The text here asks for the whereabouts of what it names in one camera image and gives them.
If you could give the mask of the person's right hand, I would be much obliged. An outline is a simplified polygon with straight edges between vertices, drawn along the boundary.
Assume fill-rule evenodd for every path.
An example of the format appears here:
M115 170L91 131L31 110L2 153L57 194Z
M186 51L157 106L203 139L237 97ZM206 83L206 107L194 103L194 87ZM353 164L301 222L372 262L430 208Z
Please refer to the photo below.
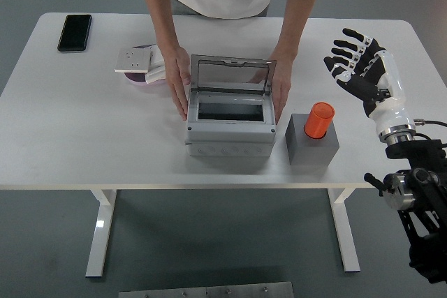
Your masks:
M182 120L186 121L189 102L185 86L190 84L190 61L186 50L179 45L169 47L163 54L166 67L166 82L172 101Z

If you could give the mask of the person's left hand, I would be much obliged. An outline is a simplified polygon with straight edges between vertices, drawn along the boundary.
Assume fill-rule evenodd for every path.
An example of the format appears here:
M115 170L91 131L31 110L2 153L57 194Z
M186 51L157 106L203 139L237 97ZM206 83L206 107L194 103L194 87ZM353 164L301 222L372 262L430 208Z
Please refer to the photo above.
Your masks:
M296 55L296 52L291 52L286 47L280 45L277 45L270 55L270 60L276 61L272 78L272 102L276 124L278 124L288 100L288 94L291 89L293 62Z

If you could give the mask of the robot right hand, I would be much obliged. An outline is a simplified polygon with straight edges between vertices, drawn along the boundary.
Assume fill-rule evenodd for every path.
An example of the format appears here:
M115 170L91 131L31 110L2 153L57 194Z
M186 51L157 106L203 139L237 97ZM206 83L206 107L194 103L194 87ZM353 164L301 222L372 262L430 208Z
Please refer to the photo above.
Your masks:
M406 95L394 56L375 38L344 28L345 40L334 40L324 63L335 82L360 99L376 125L381 142L392 137L411 138L416 126L407 111Z

